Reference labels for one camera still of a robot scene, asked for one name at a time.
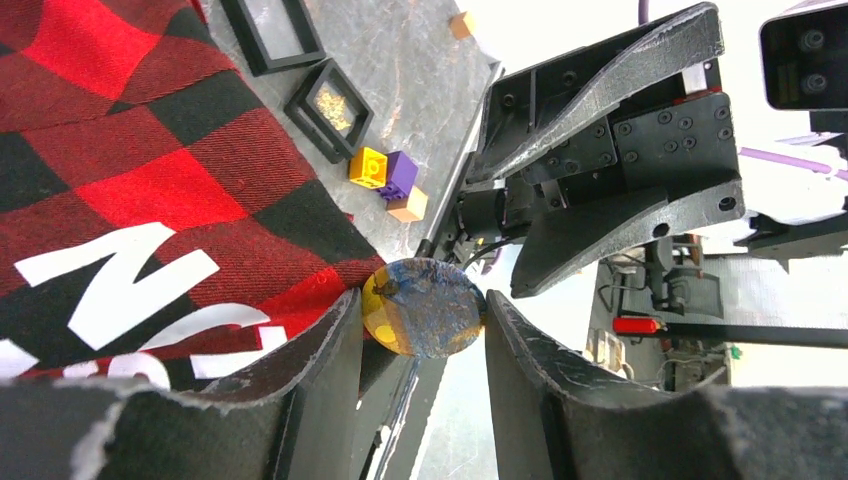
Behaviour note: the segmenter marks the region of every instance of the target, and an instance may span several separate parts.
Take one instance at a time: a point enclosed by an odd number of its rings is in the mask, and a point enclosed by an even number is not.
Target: cloth
[[[0,377],[197,387],[383,265],[188,0],[0,11]]]

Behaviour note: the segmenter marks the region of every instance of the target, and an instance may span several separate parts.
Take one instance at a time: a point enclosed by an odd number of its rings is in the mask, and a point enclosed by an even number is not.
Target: beige wooden cube
[[[408,197],[392,200],[386,207],[386,211],[403,223],[424,220],[424,213],[427,211],[427,194],[418,187],[412,187]]]
[[[451,19],[451,31],[457,40],[462,40],[474,35],[477,24],[471,12],[462,12]]]

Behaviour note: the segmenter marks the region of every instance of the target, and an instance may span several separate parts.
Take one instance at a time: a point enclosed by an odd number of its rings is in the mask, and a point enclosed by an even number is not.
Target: purple block
[[[378,188],[377,193],[383,199],[400,200],[409,196],[418,175],[418,166],[405,153],[397,151],[386,155],[389,158],[389,169],[386,176],[386,186]]]

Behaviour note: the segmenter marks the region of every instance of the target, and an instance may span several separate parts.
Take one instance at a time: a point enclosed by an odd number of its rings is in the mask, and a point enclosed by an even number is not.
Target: machinery
[[[837,68],[832,59],[843,55],[836,33],[846,12],[802,12],[763,29],[775,107],[848,107],[835,81],[841,72],[821,69]],[[819,65],[831,39],[838,39],[832,56]],[[716,7],[699,4],[501,79],[485,100],[479,149],[456,172],[438,228],[418,254],[464,265],[523,243],[512,277],[512,296],[521,298],[623,249],[740,218],[732,106],[717,61],[723,48]],[[487,300],[503,479],[841,478],[848,471],[842,391],[708,387],[669,396],[588,363],[536,330],[505,296],[490,292]],[[303,335],[201,392],[94,378],[2,386],[0,409],[14,421],[0,424],[0,436],[17,441],[4,445],[15,462],[0,471],[8,478],[70,471],[350,478],[360,378],[380,363],[363,351],[361,325],[359,293],[350,291]]]

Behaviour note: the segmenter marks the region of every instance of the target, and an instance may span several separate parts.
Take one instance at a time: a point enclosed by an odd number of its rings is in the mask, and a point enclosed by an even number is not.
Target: gray marble tabletop
[[[412,256],[435,220],[491,77],[475,41],[457,41],[451,34],[448,24],[458,13],[454,0],[306,0],[327,55],[374,110],[365,145],[384,153],[403,150],[419,166],[416,183],[430,202],[424,221],[411,224],[387,214],[377,193],[350,183],[347,162],[330,164],[283,113],[309,69],[253,77],[221,0],[201,4],[212,38],[294,138],[339,207],[354,215],[354,224],[384,259]],[[281,27],[278,38],[290,44],[275,50],[298,45],[290,27]]]

